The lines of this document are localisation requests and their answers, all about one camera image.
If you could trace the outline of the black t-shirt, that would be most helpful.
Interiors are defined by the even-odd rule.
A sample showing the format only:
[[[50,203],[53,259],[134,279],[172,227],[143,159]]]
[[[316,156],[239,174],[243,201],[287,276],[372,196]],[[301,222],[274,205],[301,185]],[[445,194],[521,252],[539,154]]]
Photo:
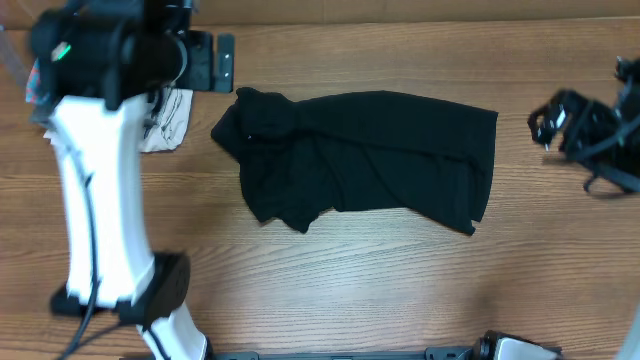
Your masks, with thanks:
[[[496,112],[390,91],[291,101],[241,88],[212,139],[261,222],[306,232],[329,209],[407,208],[472,234],[490,197]]]

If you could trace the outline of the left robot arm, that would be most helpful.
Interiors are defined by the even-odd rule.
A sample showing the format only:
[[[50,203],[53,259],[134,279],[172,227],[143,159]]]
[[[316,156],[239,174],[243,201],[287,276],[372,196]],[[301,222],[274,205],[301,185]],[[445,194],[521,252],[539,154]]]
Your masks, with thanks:
[[[234,38],[194,31],[191,1],[70,1],[30,32],[39,63],[32,119],[49,132],[65,201],[70,270],[51,311],[135,326],[156,359],[210,359],[185,298],[190,261],[153,252],[139,144],[163,90],[230,92]]]

